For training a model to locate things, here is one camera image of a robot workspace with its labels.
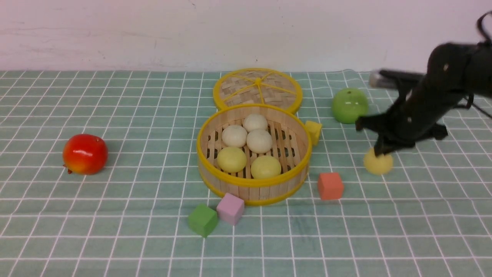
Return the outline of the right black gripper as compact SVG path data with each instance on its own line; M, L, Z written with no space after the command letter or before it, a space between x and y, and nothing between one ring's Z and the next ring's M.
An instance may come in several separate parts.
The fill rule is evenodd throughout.
M355 122L357 132L378 134L376 157L411 148L422 140L443 140L447 135L445 127L437 122L449 111L448 92L432 89L424 78L412 89L397 91L398 97L386 112L360 116Z

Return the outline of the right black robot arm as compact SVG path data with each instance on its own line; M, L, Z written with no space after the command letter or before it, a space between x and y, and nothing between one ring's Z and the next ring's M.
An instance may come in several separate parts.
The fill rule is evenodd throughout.
M417 142L448 135L438 121L451 109L473 105L474 95L491 97L491 46L446 43L432 51L425 74L379 69L370 75L375 88L399 96L378 115L360 116L356 130L378 134L376 156L411 149Z

